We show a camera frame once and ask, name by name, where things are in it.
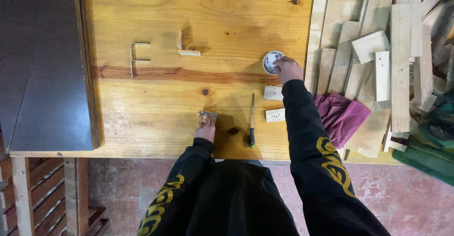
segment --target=stack of wooden planks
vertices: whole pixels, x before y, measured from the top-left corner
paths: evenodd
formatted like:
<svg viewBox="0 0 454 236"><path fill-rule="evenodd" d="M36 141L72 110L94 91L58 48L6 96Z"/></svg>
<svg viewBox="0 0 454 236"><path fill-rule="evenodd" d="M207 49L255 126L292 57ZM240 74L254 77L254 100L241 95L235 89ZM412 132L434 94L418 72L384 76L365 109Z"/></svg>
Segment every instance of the stack of wooden planks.
<svg viewBox="0 0 454 236"><path fill-rule="evenodd" d="M405 150L394 138L408 138L410 110L428 112L436 99L432 93L454 86L454 49L445 47L451 1L314 0L306 88L314 95L341 93L372 112L346 150L368 157L390 146ZM433 76L436 53L451 63L446 81Z"/></svg>

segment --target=tiled floor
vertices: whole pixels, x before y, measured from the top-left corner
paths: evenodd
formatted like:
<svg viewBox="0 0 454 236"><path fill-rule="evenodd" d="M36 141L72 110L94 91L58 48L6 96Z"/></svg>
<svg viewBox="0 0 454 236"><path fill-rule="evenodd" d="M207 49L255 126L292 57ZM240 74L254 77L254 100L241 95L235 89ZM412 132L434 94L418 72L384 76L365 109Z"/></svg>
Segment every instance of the tiled floor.
<svg viewBox="0 0 454 236"><path fill-rule="evenodd" d="M107 207L109 236L135 235L175 160L89 159L90 205ZM289 163L271 169L300 235L308 235ZM454 188L406 166L345 164L356 196L393 236L451 236Z"/></svg>

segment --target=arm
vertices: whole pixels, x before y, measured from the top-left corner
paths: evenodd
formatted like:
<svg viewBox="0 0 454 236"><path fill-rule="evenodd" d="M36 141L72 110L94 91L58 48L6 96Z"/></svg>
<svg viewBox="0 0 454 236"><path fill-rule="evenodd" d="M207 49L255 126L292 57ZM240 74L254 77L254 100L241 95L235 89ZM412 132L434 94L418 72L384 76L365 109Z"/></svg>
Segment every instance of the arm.
<svg viewBox="0 0 454 236"><path fill-rule="evenodd" d="M145 211L138 236L184 235L193 203L196 179L214 160L211 158L215 126L207 118L196 130L192 146L188 146L169 173L166 183Z"/></svg>
<svg viewBox="0 0 454 236"><path fill-rule="evenodd" d="M331 144L304 86L302 68L276 61L286 109L291 173L312 235L389 235L353 192L347 170Z"/></svg>

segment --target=wooden tabletop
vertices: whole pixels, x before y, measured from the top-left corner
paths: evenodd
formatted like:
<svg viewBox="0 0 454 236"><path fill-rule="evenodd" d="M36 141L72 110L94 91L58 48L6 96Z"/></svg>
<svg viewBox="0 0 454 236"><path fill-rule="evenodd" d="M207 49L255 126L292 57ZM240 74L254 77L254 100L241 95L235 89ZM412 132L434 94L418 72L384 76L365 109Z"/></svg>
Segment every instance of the wooden tabletop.
<svg viewBox="0 0 454 236"><path fill-rule="evenodd" d="M218 113L215 157L288 161L285 122L266 122L264 54L306 60L312 0L86 0L101 147L82 152L13 152L29 157L177 158L192 144L197 113ZM200 57L182 56L183 44ZM131 78L130 43L137 62ZM255 93L256 145L249 148ZM396 164L391 153L349 162Z"/></svg>

